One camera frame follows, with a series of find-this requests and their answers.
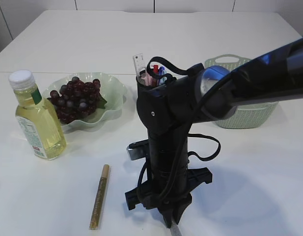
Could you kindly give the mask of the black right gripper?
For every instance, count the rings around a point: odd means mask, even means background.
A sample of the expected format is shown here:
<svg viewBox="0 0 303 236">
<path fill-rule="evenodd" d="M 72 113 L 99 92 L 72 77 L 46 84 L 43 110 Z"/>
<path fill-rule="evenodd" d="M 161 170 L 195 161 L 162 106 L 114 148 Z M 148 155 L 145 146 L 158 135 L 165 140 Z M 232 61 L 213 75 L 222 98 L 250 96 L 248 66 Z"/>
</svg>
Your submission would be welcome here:
<svg viewBox="0 0 303 236">
<path fill-rule="evenodd" d="M 178 225 L 185 209 L 192 203 L 191 192 L 200 184 L 209 184 L 213 174 L 208 168 L 182 168 L 170 173 L 160 172 L 156 179 L 150 167 L 143 167 L 136 188 L 125 193 L 128 210 L 142 204 L 145 209 L 156 208 L 162 215 L 167 228 L 172 226 L 172 217 Z"/>
</svg>

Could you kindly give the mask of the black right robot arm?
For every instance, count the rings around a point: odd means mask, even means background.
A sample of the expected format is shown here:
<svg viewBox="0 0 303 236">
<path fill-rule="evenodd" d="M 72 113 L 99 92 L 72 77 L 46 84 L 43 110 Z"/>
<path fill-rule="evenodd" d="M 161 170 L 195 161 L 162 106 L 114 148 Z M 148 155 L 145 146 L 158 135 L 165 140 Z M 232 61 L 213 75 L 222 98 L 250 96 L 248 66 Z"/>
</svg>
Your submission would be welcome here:
<svg viewBox="0 0 303 236">
<path fill-rule="evenodd" d="M 156 208 L 171 227 L 191 204 L 191 192 L 213 179 L 207 168 L 188 168 L 191 126 L 230 118 L 241 105 L 303 98 L 303 38 L 233 71 L 201 63 L 182 70 L 162 57 L 152 61 L 169 73 L 157 87 L 137 85 L 137 113 L 148 138 L 128 146 L 130 158 L 145 163 L 125 198 L 129 210 L 138 204 Z"/>
</svg>

